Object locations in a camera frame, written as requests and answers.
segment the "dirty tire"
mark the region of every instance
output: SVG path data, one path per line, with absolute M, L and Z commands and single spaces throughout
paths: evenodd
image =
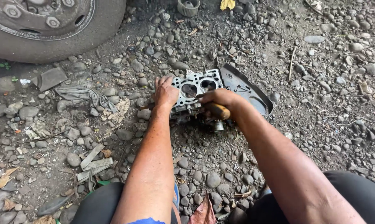
M 58 41 L 21 38 L 0 30 L 0 58 L 49 63 L 87 52 L 111 38 L 124 17 L 126 0 L 96 0 L 95 13 L 80 33 Z

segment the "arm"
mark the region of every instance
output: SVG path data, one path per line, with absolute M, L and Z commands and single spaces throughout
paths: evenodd
M 313 161 L 244 98 L 217 89 L 201 100 L 210 101 L 230 109 L 290 223 L 365 223 Z
M 174 170 L 169 117 L 179 90 L 171 77 L 156 79 L 156 106 L 140 150 L 128 174 L 112 224 L 153 218 L 170 223 L 174 195 Z

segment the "hand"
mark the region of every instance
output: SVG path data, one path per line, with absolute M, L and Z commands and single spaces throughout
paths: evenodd
M 163 76 L 161 79 L 159 77 L 156 78 L 156 92 L 154 94 L 156 106 L 164 105 L 171 109 L 178 100 L 179 89 L 171 85 L 172 79 L 172 76 Z
M 240 106 L 247 102 L 240 95 L 227 90 L 227 89 L 215 89 L 208 91 L 204 94 L 197 95 L 200 98 L 200 103 L 205 104 L 208 102 L 214 102 L 220 105 L 223 105 L 230 110 L 232 117 L 240 110 Z

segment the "blue cloth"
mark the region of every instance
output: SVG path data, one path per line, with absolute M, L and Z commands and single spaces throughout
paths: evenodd
M 130 222 L 128 224 L 165 224 L 165 222 L 155 221 L 152 218 L 145 218 L 145 219 L 136 220 L 135 222 Z

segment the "gravel ground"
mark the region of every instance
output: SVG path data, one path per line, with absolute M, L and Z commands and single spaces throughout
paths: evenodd
M 231 11 L 218 4 L 203 1 L 192 18 L 173 4 L 132 5 L 119 33 L 97 50 L 52 65 L 0 68 L 0 178 L 20 167 L 0 190 L 0 224 L 32 223 L 43 214 L 68 224 L 89 192 L 75 174 L 99 144 L 104 149 L 94 160 L 111 157 L 114 164 L 97 177 L 124 182 L 149 123 L 150 112 L 138 107 L 150 102 L 155 77 L 212 69 L 215 54 L 269 96 L 275 108 L 266 119 L 321 170 L 349 170 L 375 182 L 375 1 L 324 2 L 323 15 L 295 0 L 237 2 Z M 74 104 L 53 88 L 41 92 L 20 82 L 50 69 L 67 78 L 55 88 L 96 90 L 119 112 L 110 116 L 88 100 Z M 61 131 L 30 143 L 34 134 Z M 239 130 L 213 134 L 191 122 L 170 132 L 183 223 L 205 190 L 217 217 L 254 204 L 265 180 Z M 236 213 L 219 222 L 233 223 Z

